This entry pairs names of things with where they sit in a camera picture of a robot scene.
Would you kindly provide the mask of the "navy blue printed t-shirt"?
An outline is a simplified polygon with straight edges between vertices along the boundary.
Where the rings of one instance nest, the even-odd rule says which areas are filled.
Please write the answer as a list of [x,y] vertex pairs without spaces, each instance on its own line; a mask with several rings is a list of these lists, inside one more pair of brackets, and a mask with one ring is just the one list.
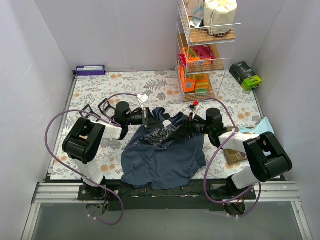
[[171,117],[163,107],[156,107],[152,114],[161,123],[169,120],[171,125],[156,129],[141,126],[135,132],[121,155],[121,181],[154,190],[183,187],[207,164],[205,136],[197,133],[187,140],[174,139],[172,134],[187,116],[179,112]]

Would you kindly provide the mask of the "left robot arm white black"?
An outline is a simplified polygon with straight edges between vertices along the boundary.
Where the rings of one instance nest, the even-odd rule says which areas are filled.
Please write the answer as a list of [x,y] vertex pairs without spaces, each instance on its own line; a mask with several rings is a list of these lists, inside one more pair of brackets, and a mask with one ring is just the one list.
[[116,105],[112,119],[120,126],[81,117],[62,144],[62,150],[75,160],[80,173],[84,175],[82,181],[86,192],[95,200],[101,200],[107,195],[106,187],[101,184],[104,176],[96,160],[102,139],[123,140],[129,132],[129,126],[141,125],[147,129],[164,127],[148,107],[131,110],[129,103],[125,101]]

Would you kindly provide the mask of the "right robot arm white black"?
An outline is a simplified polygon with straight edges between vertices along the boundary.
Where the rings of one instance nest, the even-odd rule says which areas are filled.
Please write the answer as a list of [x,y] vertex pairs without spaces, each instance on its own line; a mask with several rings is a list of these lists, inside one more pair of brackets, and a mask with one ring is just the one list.
[[229,176],[226,184],[217,188],[217,193],[237,199],[250,186],[265,183],[292,170],[290,157],[272,132],[244,134],[230,131],[224,126],[219,109],[209,108],[205,114],[203,119],[191,113],[172,137],[187,140],[195,134],[205,134],[216,148],[244,153],[249,162],[249,167]]

